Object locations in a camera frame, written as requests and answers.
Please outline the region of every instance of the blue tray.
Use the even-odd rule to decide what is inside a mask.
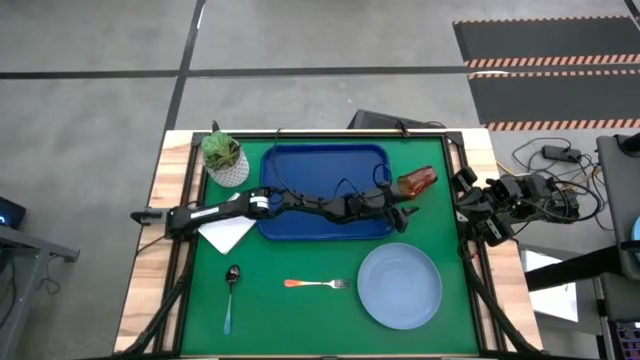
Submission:
[[[389,164],[387,153],[376,145],[278,145],[273,159],[272,150],[267,150],[262,157],[262,186],[284,188],[273,171],[275,163],[278,175],[291,190],[325,199],[331,198],[342,178],[349,179],[360,192],[375,187],[373,168],[380,163]],[[384,166],[379,166],[376,179],[378,182],[390,181],[391,174]],[[347,182],[343,182],[336,196],[354,191]],[[277,208],[277,204],[271,206],[272,209]],[[393,230],[385,220],[338,225],[320,215],[298,211],[282,213],[275,219],[259,220],[258,229],[267,239],[275,241],[377,239]]]

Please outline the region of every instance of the white napkin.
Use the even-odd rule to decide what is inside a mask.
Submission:
[[[233,194],[233,196],[229,198],[229,201],[237,199],[238,196],[240,196],[240,194]],[[222,255],[227,255],[255,223],[255,220],[238,216],[201,225],[198,228],[198,232],[220,251]]]

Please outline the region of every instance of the succulent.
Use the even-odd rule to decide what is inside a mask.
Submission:
[[[240,156],[240,145],[222,131],[205,136],[200,147],[204,164],[214,171],[232,167]]]

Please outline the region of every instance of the table leg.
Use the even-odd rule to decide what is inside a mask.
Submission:
[[[0,243],[39,249],[46,253],[46,256],[49,256],[49,254],[57,255],[63,258],[65,262],[76,262],[80,254],[79,250],[42,240],[7,226],[0,226]]]
[[[529,291],[542,290],[577,280],[599,276],[602,273],[620,273],[618,249],[611,246],[575,257],[561,263],[548,265],[524,274]]]

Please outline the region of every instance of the wooden table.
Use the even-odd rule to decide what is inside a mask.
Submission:
[[[498,169],[491,146],[489,132],[486,129],[449,129],[450,131],[462,132],[468,165],[473,168],[478,181],[476,185],[485,183],[488,178],[498,178]],[[304,132],[310,133],[316,130],[281,130],[284,132]],[[339,132],[363,130],[336,130]],[[364,130],[367,132],[394,132],[396,130]],[[412,132],[429,132],[441,130],[411,130]],[[246,132],[269,132],[273,130],[251,130]],[[191,139],[194,131],[176,130],[168,131],[162,144],[162,151],[156,168],[155,177],[149,199],[149,207],[169,208],[180,203],[187,160],[191,148]],[[457,151],[452,147],[453,166],[457,171],[460,167]],[[198,154],[193,176],[192,191],[189,200],[197,199],[197,189],[200,182],[200,171],[202,170],[202,157]],[[156,224],[143,228],[139,239],[139,247],[148,244],[163,234],[164,225]],[[186,255],[187,244],[180,252],[181,260]],[[135,260],[133,264],[131,281],[127,293],[126,302],[120,320],[120,327],[116,338],[114,351],[126,349],[138,337],[140,332],[148,324],[154,313],[157,311],[165,278],[169,254],[171,249],[170,241],[160,241],[147,248]],[[498,303],[513,322],[515,327],[532,345],[542,348],[542,341],[538,332],[533,308],[529,299],[529,292],[524,279],[524,273],[520,264],[518,247],[514,241],[507,241],[503,244],[491,248],[487,247],[489,265],[493,277],[493,283],[498,298]],[[182,264],[178,264],[178,271],[182,269]],[[495,349],[495,339],[493,337],[492,321],[484,305],[481,305],[483,325],[487,338],[487,347]],[[172,309],[167,322],[167,331],[163,348],[170,348],[175,330],[177,317],[177,305]]]

